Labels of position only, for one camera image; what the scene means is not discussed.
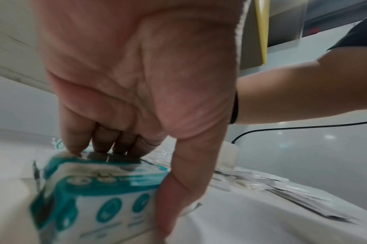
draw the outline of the bare arm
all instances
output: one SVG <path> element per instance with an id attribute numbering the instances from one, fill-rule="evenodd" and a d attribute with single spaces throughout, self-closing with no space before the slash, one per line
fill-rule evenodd
<path id="1" fill-rule="evenodd" d="M 241 77 L 237 124 L 312 119 L 367 109 L 367 47 Z"/>

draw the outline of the teal and white package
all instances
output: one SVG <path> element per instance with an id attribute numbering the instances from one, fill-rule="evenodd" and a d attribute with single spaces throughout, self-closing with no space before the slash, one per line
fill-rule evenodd
<path id="1" fill-rule="evenodd" d="M 41 243 L 113 244 L 153 229 L 166 175 L 164 167 L 124 155 L 57 154 L 30 207 Z"/>

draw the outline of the hand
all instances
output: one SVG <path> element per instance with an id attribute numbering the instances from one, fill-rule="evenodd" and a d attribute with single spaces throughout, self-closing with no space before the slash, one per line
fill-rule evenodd
<path id="1" fill-rule="evenodd" d="M 32 0 L 61 136 L 143 156 L 177 138 L 157 195 L 167 236 L 205 192 L 230 120 L 243 0 Z"/>

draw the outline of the black cable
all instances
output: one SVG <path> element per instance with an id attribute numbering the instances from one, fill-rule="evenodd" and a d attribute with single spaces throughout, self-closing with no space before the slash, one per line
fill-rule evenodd
<path id="1" fill-rule="evenodd" d="M 232 144 L 235 144 L 238 139 L 243 137 L 244 135 L 253 133 L 253 132 L 260 132 L 260 131 L 285 131 L 290 129 L 315 129 L 315 128 L 332 128 L 332 127 L 345 127 L 345 126 L 354 126 L 354 125 L 366 125 L 367 121 L 365 122 L 358 122 L 358 123 L 350 123 L 350 124 L 340 124 L 340 125 L 315 125 L 315 126 L 302 126 L 302 127 L 287 127 L 287 128 L 271 128 L 271 129 L 257 129 L 253 131 L 248 131 L 245 133 L 242 133 L 238 137 L 236 137 Z"/>

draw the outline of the yellow object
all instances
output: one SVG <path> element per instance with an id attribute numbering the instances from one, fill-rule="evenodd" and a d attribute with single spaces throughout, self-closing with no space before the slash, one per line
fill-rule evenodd
<path id="1" fill-rule="evenodd" d="M 263 64 L 267 62 L 270 0 L 254 0 Z"/>

